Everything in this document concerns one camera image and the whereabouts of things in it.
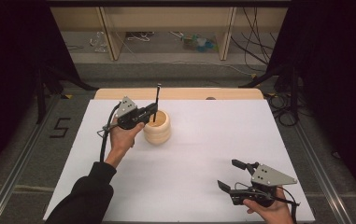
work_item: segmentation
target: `floor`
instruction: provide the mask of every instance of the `floor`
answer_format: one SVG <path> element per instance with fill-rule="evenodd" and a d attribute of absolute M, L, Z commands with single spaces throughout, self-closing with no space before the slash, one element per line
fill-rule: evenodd
<path fill-rule="evenodd" d="M 212 34 L 201 35 L 212 41 Z M 262 34 L 262 43 L 272 48 L 277 36 Z M 184 46 L 171 33 L 149 34 L 149 41 L 127 39 L 119 60 L 112 62 L 108 53 L 95 52 L 95 47 L 90 45 L 90 39 L 95 38 L 95 33 L 64 33 L 81 79 L 99 88 L 155 87 L 154 83 L 158 82 L 165 87 L 236 87 L 251 82 L 252 75 L 261 76 L 266 68 L 257 59 L 246 56 L 233 42 L 227 60 L 221 62 L 217 49 L 199 52 Z M 234 34 L 234 39 L 243 47 L 247 45 L 242 34 Z M 253 43 L 248 44 L 248 50 L 262 60 L 267 59 Z M 271 54 L 272 50 L 267 49 L 267 53 Z M 257 88 L 263 93 L 275 93 L 275 81 L 270 78 Z M 43 223 L 42 217 L 86 106 L 95 94 L 68 82 L 62 84 L 62 96 L 47 98 L 49 112 L 41 125 L 35 125 L 37 108 L 33 98 L 16 134 L 0 155 L 0 191 L 11 180 L 16 162 L 24 161 L 21 171 L 14 174 L 15 181 L 8 182 L 11 191 L 0 207 L 0 223 Z M 273 106 L 278 107 L 284 99 L 289 99 L 285 97 L 280 94 L 273 98 L 270 108 L 274 110 Z M 283 125 L 292 122 L 290 115 L 281 116 L 280 121 L 276 119 L 276 124 L 313 210 L 315 223 L 356 223 L 356 182 L 344 163 L 332 155 L 332 144 L 306 106 L 305 97 L 299 98 L 299 105 L 302 105 L 300 120 L 296 125 Z M 64 130 L 55 129 L 58 122 L 60 127 L 67 128 L 65 134 Z M 21 154 L 29 147 L 31 150 L 23 159 Z M 331 203 L 334 200 L 342 203 L 335 206 Z"/>

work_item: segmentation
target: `black sleeve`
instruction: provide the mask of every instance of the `black sleeve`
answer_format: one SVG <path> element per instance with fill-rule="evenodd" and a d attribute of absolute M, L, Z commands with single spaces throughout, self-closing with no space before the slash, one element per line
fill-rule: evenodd
<path fill-rule="evenodd" d="M 72 192 L 53 209 L 47 224 L 101 223 L 113 197 L 109 185 L 116 169 L 104 162 L 95 162 L 88 176 L 80 178 Z"/>

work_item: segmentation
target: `printed number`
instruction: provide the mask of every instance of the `printed number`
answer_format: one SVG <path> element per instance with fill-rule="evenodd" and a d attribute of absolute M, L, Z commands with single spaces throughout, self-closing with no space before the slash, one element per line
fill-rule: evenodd
<path fill-rule="evenodd" d="M 59 127 L 59 123 L 61 122 L 61 120 L 70 120 L 70 118 L 59 118 L 55 124 L 54 130 L 64 130 L 64 133 L 61 135 L 50 135 L 50 138 L 64 138 L 64 136 L 66 135 L 67 130 L 69 130 L 69 128 Z"/>

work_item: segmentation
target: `gray floor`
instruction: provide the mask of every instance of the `gray floor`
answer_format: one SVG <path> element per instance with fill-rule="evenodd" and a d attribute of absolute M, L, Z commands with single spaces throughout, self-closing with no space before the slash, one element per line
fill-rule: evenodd
<path fill-rule="evenodd" d="M 69 46 L 84 47 L 71 49 L 72 58 L 82 80 L 100 88 L 155 87 L 159 82 L 165 87 L 236 87 L 250 82 L 251 77 L 248 74 L 258 76 L 263 74 L 262 71 L 250 70 L 245 65 L 245 56 L 234 43 L 230 46 L 228 60 L 220 62 L 218 53 L 214 49 L 200 53 L 195 49 L 184 48 L 182 43 L 169 33 L 155 34 L 150 37 L 150 42 L 126 41 L 130 50 L 125 47 L 121 58 L 117 62 L 111 62 L 107 53 L 93 51 L 93 47 L 89 45 L 89 38 L 93 35 L 69 33 L 64 34 L 64 38 Z M 212 38 L 211 34 L 204 34 L 204 36 Z M 246 44 L 240 34 L 236 34 L 235 39 L 242 45 Z M 262 40 L 265 45 L 274 45 L 269 34 L 263 34 Z M 257 46 L 251 44 L 249 49 L 263 57 Z M 248 57 L 247 63 L 252 68 L 265 69 L 264 65 L 257 63 L 253 58 Z M 274 82 L 275 79 L 272 78 L 262 83 L 259 88 L 263 93 L 273 92 Z M 0 223 L 43 223 L 43 214 L 64 168 L 64 162 L 74 142 L 87 104 L 95 94 L 93 91 L 84 91 L 67 82 L 63 82 L 63 85 L 64 94 L 69 98 L 52 96 L 52 99 L 56 99 L 55 107 L 49 109 L 50 116 L 7 201 L 0 216 Z M 305 130 L 310 145 L 347 208 L 351 223 L 356 223 L 355 180 L 344 163 L 331 155 L 334 149 L 325 138 L 316 119 L 308 116 L 311 111 L 302 108 L 300 112 L 299 122 Z M 64 138 L 51 138 L 52 135 L 63 133 L 61 130 L 54 130 L 60 118 L 70 119 L 61 121 L 61 126 L 68 128 L 66 135 Z M 35 123 L 36 98 L 34 97 L 32 107 L 21 121 L 10 144 L 0 155 L 0 188 L 6 182 L 15 161 L 25 147 L 35 128 Z M 306 146 L 299 137 L 297 127 L 285 127 L 278 121 L 277 125 L 313 209 L 315 223 L 339 223 L 311 168 Z"/>

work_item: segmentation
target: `white table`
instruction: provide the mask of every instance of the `white table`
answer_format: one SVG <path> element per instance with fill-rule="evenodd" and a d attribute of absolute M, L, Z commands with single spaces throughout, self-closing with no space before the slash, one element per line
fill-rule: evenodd
<path fill-rule="evenodd" d="M 139 107 L 153 102 L 132 100 Z M 102 139 L 96 132 L 117 103 L 90 101 L 45 218 L 99 160 Z M 231 159 L 258 161 L 297 178 L 265 100 L 160 98 L 159 108 L 170 116 L 172 136 L 157 147 L 149 144 L 143 133 L 136 137 L 135 147 L 111 180 L 115 194 L 105 221 L 262 221 L 258 215 L 248 215 L 245 206 L 234 206 L 229 195 L 219 189 L 218 179 L 232 188 L 235 182 L 251 185 L 248 171 L 234 167 Z M 301 203 L 298 222 L 312 222 L 315 219 L 298 180 L 285 188 Z"/>

